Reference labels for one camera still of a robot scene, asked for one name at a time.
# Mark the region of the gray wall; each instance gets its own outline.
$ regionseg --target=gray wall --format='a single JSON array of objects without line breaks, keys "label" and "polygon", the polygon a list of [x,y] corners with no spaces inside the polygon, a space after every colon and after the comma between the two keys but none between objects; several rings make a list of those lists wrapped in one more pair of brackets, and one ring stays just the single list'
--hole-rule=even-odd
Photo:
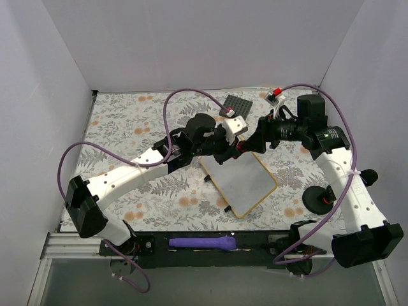
[{"label": "gray wall", "polygon": [[25,305],[61,213],[58,161],[91,92],[40,0],[0,0],[0,29],[0,304]]},{"label": "gray wall", "polygon": [[91,89],[320,84],[363,0],[43,0]]},{"label": "gray wall", "polygon": [[[370,193],[391,223],[408,232],[408,2],[365,0],[323,80],[356,138],[358,168],[373,168]],[[386,266],[401,305],[408,304],[408,238]]]}]

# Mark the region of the round black base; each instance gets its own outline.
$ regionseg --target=round black base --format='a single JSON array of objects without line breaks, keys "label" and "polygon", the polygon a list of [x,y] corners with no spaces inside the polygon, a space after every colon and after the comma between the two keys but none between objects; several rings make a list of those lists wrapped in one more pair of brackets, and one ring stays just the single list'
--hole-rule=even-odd
[{"label": "round black base", "polygon": [[309,212],[316,215],[325,215],[332,210],[333,204],[327,204],[319,200],[319,196],[326,189],[319,186],[311,186],[303,192],[302,201]]}]

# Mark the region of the floor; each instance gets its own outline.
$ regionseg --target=floor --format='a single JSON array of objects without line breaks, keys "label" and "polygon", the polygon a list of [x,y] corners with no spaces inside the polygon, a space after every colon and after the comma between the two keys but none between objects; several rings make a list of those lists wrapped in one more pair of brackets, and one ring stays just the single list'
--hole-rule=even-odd
[{"label": "floor", "polygon": [[[263,99],[265,91],[237,89],[211,91],[220,102],[228,94],[253,101],[247,123],[251,135],[259,116],[269,113],[269,104]],[[286,103],[296,113],[296,97],[310,94],[308,90],[287,91]],[[163,103],[168,92],[98,94],[85,140],[97,143],[133,159],[164,137]],[[219,108],[211,100],[193,92],[177,94],[168,106],[170,130],[184,126],[196,113],[218,116]],[[148,182],[124,195],[108,208],[119,219],[125,219],[135,231],[187,230],[285,230],[290,224],[321,217],[307,211],[302,204],[302,193],[309,186],[325,186],[322,171],[310,154],[299,144],[281,142],[276,150],[259,155],[260,160],[278,180],[278,188],[243,219],[231,212],[225,213],[225,201],[211,183],[204,183],[204,171],[198,159],[191,166],[171,175]],[[84,146],[76,168],[76,175],[84,179],[100,175],[120,162],[106,154]],[[344,228],[340,211],[330,220],[334,228]],[[61,221],[61,232],[76,231],[67,212]]]}]

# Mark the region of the floral pattern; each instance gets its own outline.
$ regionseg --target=floral pattern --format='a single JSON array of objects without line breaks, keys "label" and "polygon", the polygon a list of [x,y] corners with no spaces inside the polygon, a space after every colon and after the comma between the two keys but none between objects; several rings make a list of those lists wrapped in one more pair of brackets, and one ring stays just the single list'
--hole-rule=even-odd
[{"label": "floral pattern", "polygon": [[[212,91],[211,94],[221,103],[228,94],[254,102],[247,119],[249,131],[246,136],[255,131],[258,117],[270,109],[263,99],[265,90]],[[310,94],[310,91],[285,92],[286,104],[292,112],[296,112],[296,97],[302,94]],[[98,94],[85,140],[126,159],[135,158],[165,136],[163,103],[167,95],[162,92]],[[218,123],[224,120],[218,115],[219,107],[206,97],[194,92],[176,94],[168,106],[170,129],[184,126],[189,118],[200,112],[212,115]],[[205,172],[198,158],[188,167],[125,194],[108,210],[129,222],[135,231],[284,230],[296,221],[321,219],[302,204],[305,188],[326,185],[321,170],[307,150],[299,143],[281,142],[275,150],[268,150],[259,158],[277,177],[279,186],[243,219],[224,212],[226,203],[213,184],[204,183]],[[84,146],[76,174],[89,178],[118,166],[120,161]],[[330,223],[335,228],[344,228],[340,211]],[[67,212],[63,214],[60,231],[75,231]]]}]

